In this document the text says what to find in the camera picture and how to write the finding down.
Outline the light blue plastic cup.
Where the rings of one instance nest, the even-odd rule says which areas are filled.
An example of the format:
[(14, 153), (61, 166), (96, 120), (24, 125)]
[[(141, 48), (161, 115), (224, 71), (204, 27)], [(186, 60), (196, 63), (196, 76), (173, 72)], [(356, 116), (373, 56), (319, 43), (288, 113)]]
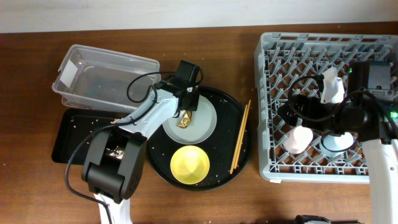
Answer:
[(340, 136), (325, 133), (321, 137), (319, 148), (327, 157), (335, 157), (351, 148), (353, 144), (354, 137), (351, 133)]

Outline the pink plastic cup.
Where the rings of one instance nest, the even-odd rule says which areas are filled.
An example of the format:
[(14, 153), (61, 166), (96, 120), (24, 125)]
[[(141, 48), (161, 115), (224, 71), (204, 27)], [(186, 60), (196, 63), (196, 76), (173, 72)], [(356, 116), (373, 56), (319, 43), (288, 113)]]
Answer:
[(296, 126), (287, 133), (287, 139), (282, 144), (287, 152), (302, 153), (311, 143), (313, 132), (310, 128)]

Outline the yellow bowl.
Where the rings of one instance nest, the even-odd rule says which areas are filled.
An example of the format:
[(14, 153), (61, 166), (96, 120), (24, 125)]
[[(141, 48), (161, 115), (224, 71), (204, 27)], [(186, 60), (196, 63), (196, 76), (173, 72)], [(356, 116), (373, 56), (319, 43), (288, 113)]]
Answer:
[(210, 159), (200, 147), (184, 146), (174, 152), (170, 160), (170, 170), (180, 183), (197, 184), (208, 175)]

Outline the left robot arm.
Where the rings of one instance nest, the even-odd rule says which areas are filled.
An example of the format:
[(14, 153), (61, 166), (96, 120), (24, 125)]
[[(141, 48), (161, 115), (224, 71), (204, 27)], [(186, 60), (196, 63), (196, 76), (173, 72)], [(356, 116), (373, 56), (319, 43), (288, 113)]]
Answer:
[(179, 112), (195, 111), (204, 78), (198, 65), (182, 60), (174, 72), (149, 85), (131, 114), (93, 131), (81, 178), (94, 194), (102, 223), (130, 223), (128, 202), (142, 176), (149, 138)]

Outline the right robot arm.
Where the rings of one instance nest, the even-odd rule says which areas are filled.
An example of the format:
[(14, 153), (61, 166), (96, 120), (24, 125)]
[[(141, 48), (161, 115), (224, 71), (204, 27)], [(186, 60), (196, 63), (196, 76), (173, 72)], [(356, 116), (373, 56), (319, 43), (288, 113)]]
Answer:
[(288, 124), (324, 136), (355, 133), (366, 157), (374, 223), (397, 223), (397, 102), (387, 62), (355, 62), (343, 87), (335, 67), (313, 75), (320, 97), (288, 90), (277, 110)]

